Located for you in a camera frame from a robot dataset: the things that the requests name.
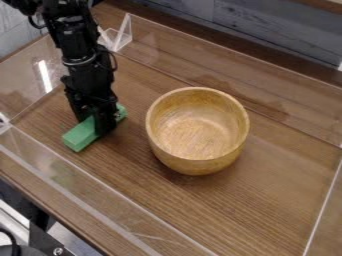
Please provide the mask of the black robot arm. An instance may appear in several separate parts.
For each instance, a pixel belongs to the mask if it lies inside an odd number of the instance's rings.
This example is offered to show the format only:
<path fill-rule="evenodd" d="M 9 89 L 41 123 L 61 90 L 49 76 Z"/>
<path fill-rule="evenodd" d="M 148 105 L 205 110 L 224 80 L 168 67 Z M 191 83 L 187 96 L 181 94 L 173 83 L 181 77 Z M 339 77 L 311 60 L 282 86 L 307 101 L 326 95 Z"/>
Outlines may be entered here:
<path fill-rule="evenodd" d="M 116 127 L 117 97 L 113 55 L 97 42 L 100 33 L 88 0 L 1 0 L 28 17 L 32 27 L 45 28 L 68 74 L 60 78 L 76 119 L 93 118 L 95 134 L 105 135 Z"/>

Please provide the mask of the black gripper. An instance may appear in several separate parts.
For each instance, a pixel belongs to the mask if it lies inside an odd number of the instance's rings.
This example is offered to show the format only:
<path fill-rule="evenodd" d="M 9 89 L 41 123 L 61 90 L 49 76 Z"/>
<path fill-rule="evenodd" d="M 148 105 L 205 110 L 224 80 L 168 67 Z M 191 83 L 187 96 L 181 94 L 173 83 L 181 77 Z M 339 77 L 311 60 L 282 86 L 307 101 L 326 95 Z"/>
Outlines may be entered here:
<path fill-rule="evenodd" d="M 91 115 L 95 119 L 95 132 L 104 136 L 116 128 L 116 99 L 111 85 L 113 68 L 108 54 L 97 54 L 84 64 L 67 64 L 68 75 L 61 78 L 65 96 L 75 117 L 83 122 Z"/>

